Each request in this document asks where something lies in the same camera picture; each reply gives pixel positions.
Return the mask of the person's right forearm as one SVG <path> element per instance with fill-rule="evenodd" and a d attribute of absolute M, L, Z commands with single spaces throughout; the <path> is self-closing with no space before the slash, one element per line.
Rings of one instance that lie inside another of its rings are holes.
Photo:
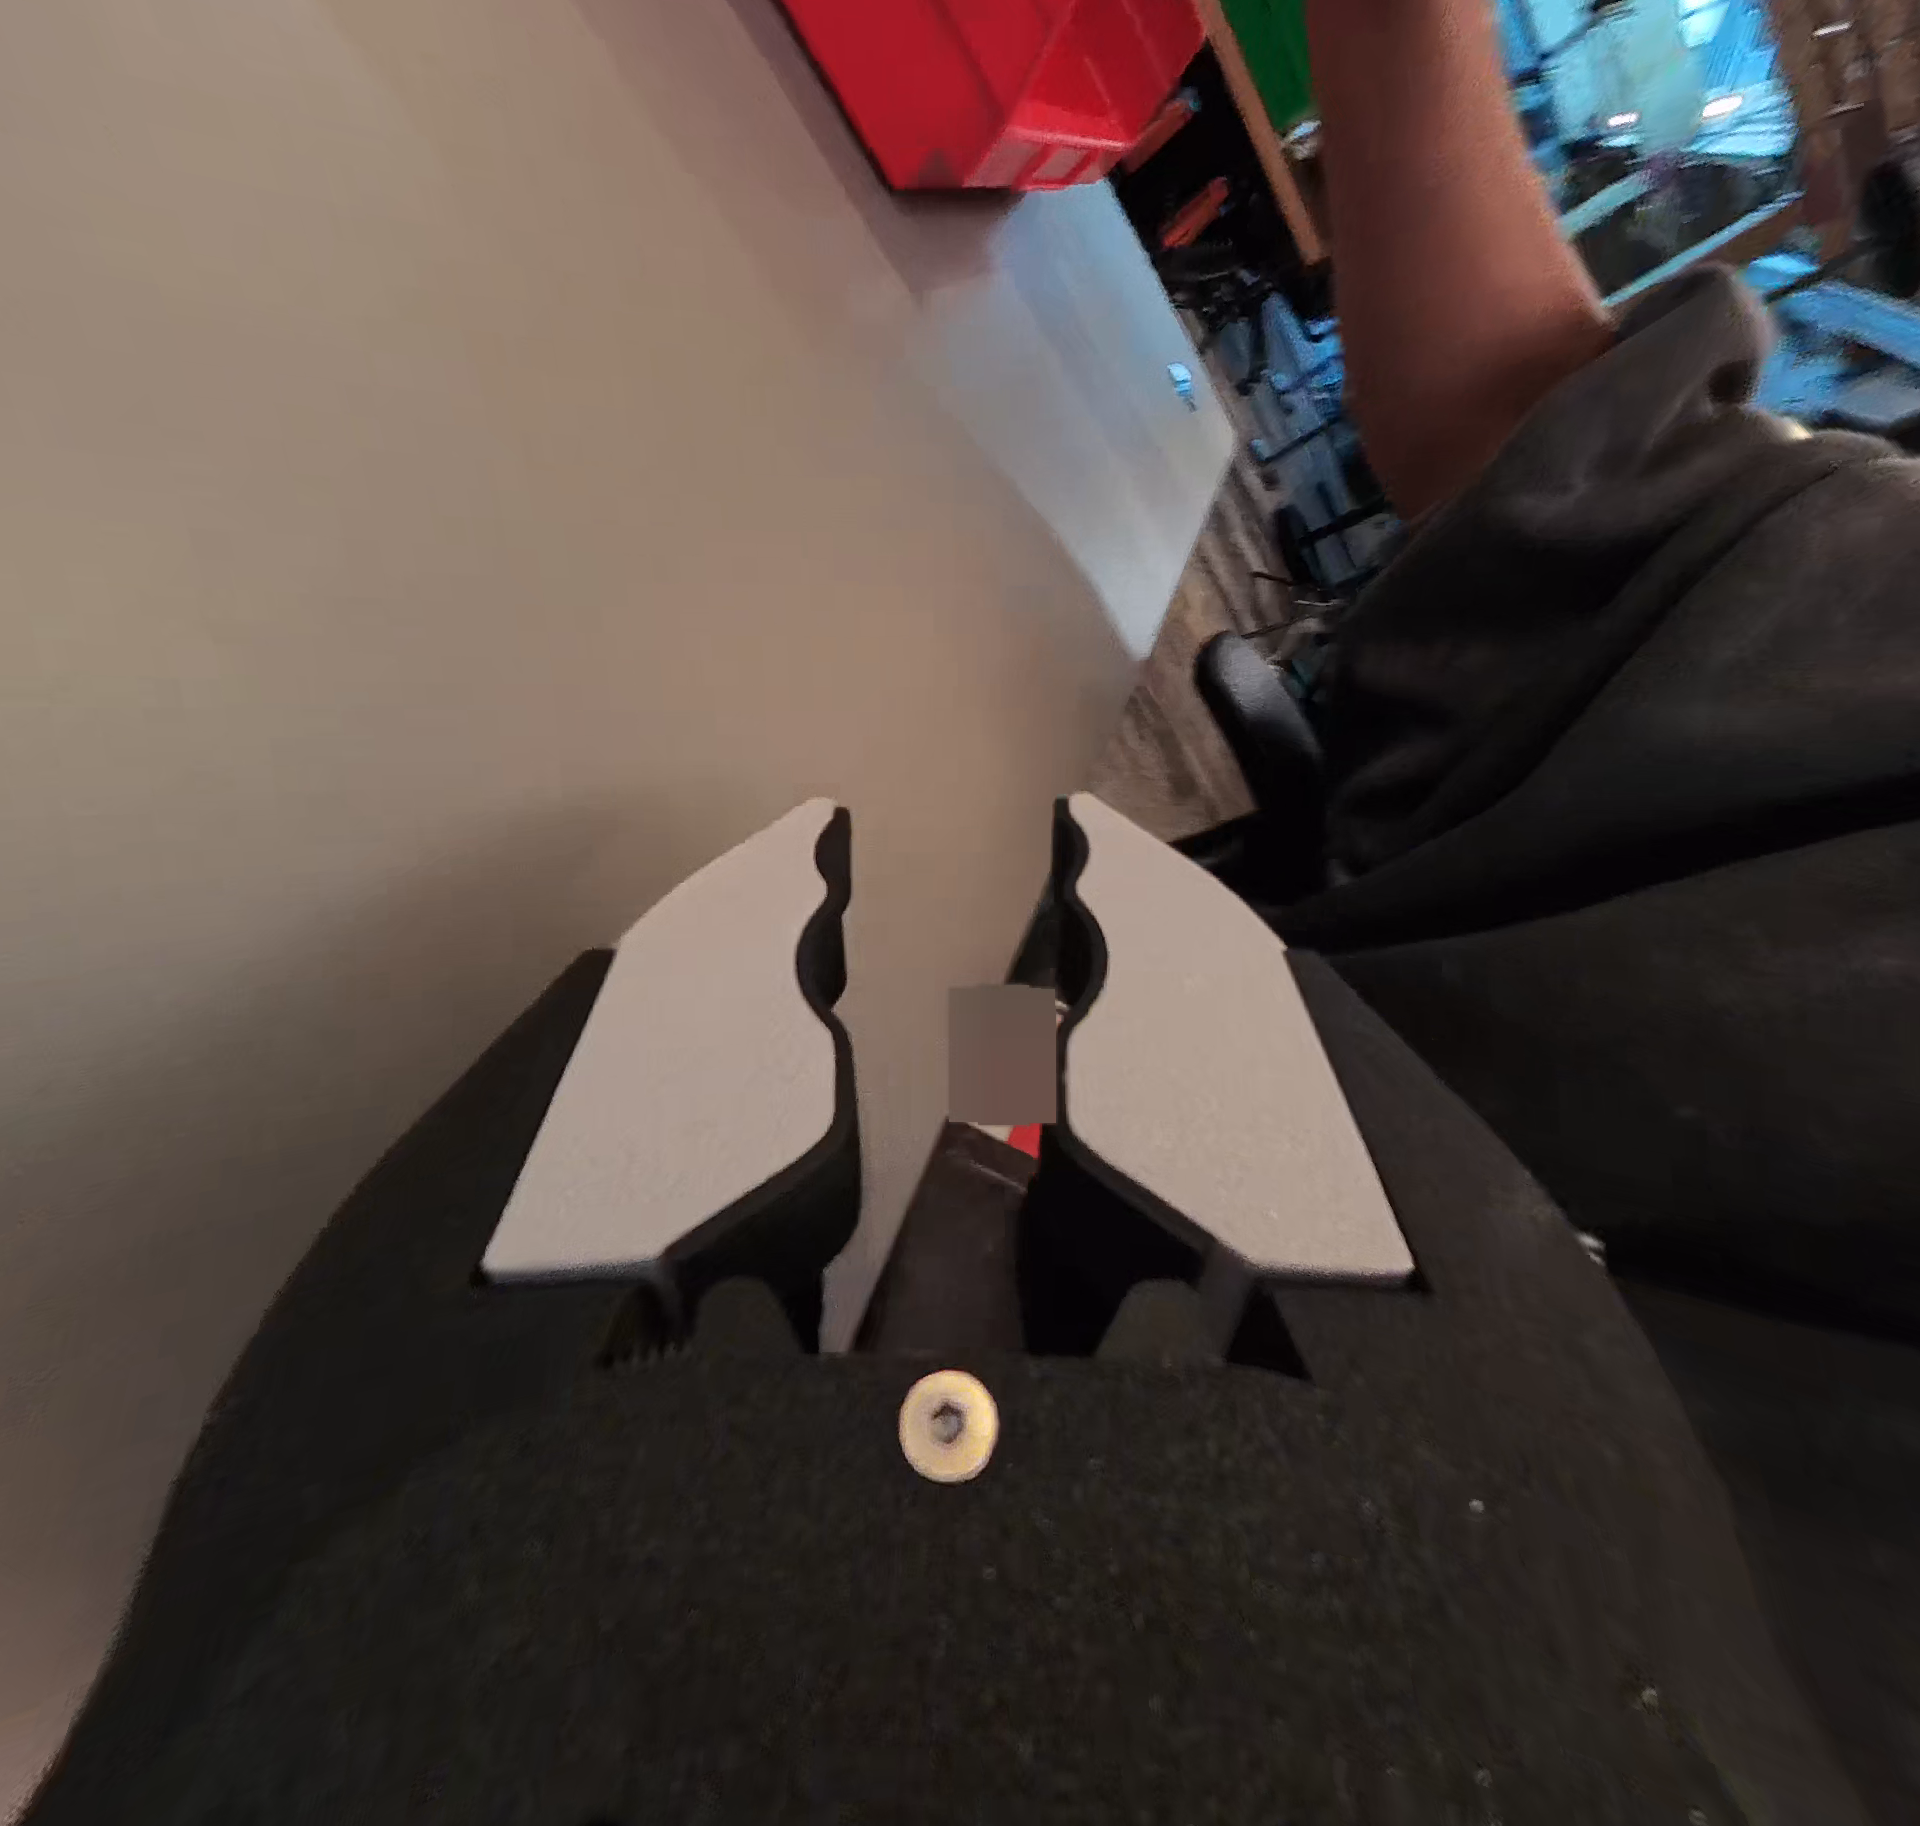
<path fill-rule="evenodd" d="M 1348 402 L 1399 519 L 1467 488 L 1613 341 L 1487 0 L 1306 0 Z"/>

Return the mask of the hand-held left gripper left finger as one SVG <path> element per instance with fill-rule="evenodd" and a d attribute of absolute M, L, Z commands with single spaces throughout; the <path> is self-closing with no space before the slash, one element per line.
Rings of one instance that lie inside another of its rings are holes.
<path fill-rule="evenodd" d="M 860 1217 L 850 903 L 852 815 L 810 798 L 619 935 L 487 1284 L 822 1284 Z"/>

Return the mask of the person's black chair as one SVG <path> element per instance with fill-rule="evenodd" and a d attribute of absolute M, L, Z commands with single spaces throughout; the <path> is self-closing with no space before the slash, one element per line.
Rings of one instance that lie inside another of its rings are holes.
<path fill-rule="evenodd" d="M 1247 639 L 1207 639 L 1191 677 L 1251 809 L 1176 848 L 1253 904 L 1287 907 L 1319 894 L 1329 882 L 1329 782 L 1313 729 Z"/>

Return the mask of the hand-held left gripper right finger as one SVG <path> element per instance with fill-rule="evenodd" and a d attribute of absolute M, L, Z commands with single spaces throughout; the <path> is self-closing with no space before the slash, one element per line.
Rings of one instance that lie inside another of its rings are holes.
<path fill-rule="evenodd" d="M 1090 1288 L 1404 1288 L 1416 1258 L 1287 950 L 1092 792 L 1053 809 L 1058 1106 L 1027 1217 Z"/>

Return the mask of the red plastic bin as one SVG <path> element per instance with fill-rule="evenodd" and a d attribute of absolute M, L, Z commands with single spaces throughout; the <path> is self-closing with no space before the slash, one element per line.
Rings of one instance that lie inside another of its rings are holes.
<path fill-rule="evenodd" d="M 775 0 L 895 194 L 1103 182 L 1204 44 L 1193 0 Z"/>

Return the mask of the wooden table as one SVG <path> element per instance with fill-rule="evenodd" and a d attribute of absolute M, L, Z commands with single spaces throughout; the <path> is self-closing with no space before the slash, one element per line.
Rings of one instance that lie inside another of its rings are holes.
<path fill-rule="evenodd" d="M 1329 249 L 1313 209 L 1298 186 L 1284 150 L 1284 137 L 1273 128 L 1265 103 L 1238 44 L 1221 0 L 1191 0 L 1204 22 L 1211 58 L 1231 99 L 1240 124 L 1247 137 L 1260 175 L 1291 246 L 1308 271 L 1329 265 Z"/>

